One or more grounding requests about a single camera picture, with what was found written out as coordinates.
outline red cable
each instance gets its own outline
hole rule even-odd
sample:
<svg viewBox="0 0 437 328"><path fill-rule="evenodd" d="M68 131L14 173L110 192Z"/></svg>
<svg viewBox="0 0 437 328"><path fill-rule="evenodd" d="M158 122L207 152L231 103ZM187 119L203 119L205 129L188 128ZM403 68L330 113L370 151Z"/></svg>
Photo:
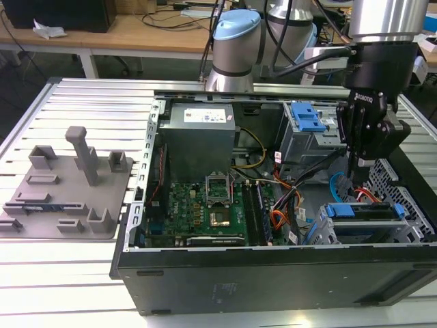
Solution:
<svg viewBox="0 0 437 328"><path fill-rule="evenodd" d="M152 203L152 200L155 198L156 193L158 193L159 186L161 185L161 182L163 180L163 157L164 157L164 150L163 148L160 149L160 157L159 157L159 181L158 185L156 186L151 198L147 201L147 205Z"/></svg>

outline sticker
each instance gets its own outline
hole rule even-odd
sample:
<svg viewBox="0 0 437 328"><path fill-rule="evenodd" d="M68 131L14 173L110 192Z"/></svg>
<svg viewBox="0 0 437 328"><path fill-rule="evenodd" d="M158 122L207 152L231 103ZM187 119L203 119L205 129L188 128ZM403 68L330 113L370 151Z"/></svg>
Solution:
<svg viewBox="0 0 437 328"><path fill-rule="evenodd" d="M293 244L298 244L298 237L291 230L288 234L288 239L290 239Z"/></svg>
<svg viewBox="0 0 437 328"><path fill-rule="evenodd" d="M323 125L335 124L332 118L321 118L320 121Z"/></svg>
<svg viewBox="0 0 437 328"><path fill-rule="evenodd" d="M304 208L299 208L299 211L296 214L296 219L301 221L307 221L307 216L305 214L306 210Z"/></svg>
<svg viewBox="0 0 437 328"><path fill-rule="evenodd" d="M282 162L281 157L282 157L281 152L274 152L275 163L281 164L281 162Z"/></svg>
<svg viewBox="0 0 437 328"><path fill-rule="evenodd" d="M226 123L224 109L187 108L184 111L185 123Z"/></svg>

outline motherboard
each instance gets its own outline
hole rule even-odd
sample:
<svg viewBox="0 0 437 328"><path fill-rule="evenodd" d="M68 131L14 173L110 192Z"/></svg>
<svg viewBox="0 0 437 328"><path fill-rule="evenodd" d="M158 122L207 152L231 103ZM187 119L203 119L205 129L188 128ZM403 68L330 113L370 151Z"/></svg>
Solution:
<svg viewBox="0 0 437 328"><path fill-rule="evenodd" d="M283 245L269 219L275 203L271 184L229 182L171 184L165 220L148 220L152 247Z"/></svg>

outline gray post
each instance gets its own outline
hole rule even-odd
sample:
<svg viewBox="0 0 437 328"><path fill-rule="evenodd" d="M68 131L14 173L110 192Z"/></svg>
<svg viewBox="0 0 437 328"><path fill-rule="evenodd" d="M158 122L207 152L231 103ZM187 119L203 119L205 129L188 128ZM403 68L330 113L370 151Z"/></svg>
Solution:
<svg viewBox="0 0 437 328"><path fill-rule="evenodd" d="M77 154L77 160L81 164L83 173L87 178L90 186L97 185L97 169L93 164L91 155L89 154L87 142L85 136L87 130L83 126L71 126L66 133L66 140L72 143L74 150Z"/></svg>

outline power supply label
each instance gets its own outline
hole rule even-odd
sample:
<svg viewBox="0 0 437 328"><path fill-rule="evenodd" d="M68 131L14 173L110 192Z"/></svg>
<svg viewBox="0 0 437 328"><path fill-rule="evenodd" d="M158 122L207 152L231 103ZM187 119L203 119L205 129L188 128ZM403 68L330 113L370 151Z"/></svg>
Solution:
<svg viewBox="0 0 437 328"><path fill-rule="evenodd" d="M226 123L224 109L187 108L184 111L185 123Z"/></svg>

